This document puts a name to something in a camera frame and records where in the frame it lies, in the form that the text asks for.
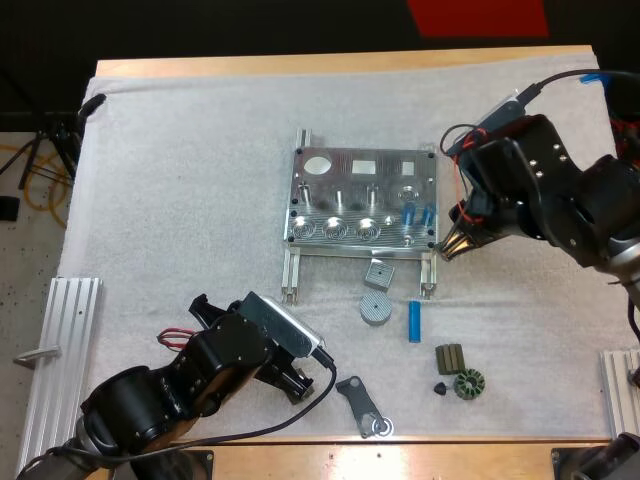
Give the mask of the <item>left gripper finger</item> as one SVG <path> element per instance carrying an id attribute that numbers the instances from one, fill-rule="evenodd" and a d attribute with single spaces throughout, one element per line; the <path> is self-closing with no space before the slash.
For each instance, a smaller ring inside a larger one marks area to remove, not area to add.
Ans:
<path id="1" fill-rule="evenodd" d="M 314 380 L 292 360 L 279 358 L 272 362 L 270 384 L 284 392 L 292 404 L 298 404 L 313 393 Z"/>
<path id="2" fill-rule="evenodd" d="M 205 294 L 196 297 L 192 301 L 188 311 L 203 328 L 216 326 L 219 318 L 223 316 L 223 310 L 211 305 Z"/>

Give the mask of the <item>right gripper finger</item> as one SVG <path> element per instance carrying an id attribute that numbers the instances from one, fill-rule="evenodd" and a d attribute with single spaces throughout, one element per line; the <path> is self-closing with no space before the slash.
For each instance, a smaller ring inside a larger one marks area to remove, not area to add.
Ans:
<path id="1" fill-rule="evenodd" d="M 449 262 L 478 247 L 477 228 L 466 222 L 456 222 L 445 237 L 436 244 L 435 251 L 444 261 Z"/>

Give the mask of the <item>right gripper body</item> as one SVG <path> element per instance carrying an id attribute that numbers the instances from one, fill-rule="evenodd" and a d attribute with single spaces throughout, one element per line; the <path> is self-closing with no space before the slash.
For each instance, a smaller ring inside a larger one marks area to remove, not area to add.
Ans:
<path id="1" fill-rule="evenodd" d="M 511 235 L 584 246 L 576 208 L 582 171 L 546 116 L 525 115 L 493 131 L 471 126 L 448 157 L 470 187 L 449 217 L 477 228 L 478 248 Z"/>

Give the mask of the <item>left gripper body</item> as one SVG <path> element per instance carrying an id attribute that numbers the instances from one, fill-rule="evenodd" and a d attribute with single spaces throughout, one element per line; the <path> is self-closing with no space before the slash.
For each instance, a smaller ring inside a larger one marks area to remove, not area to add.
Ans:
<path id="1" fill-rule="evenodd" d="M 294 360 L 264 328 L 242 317 L 239 306 L 236 301 L 222 309 L 216 326 L 192 336 L 194 395 L 232 395 L 252 378 L 271 385 L 272 362 Z"/>

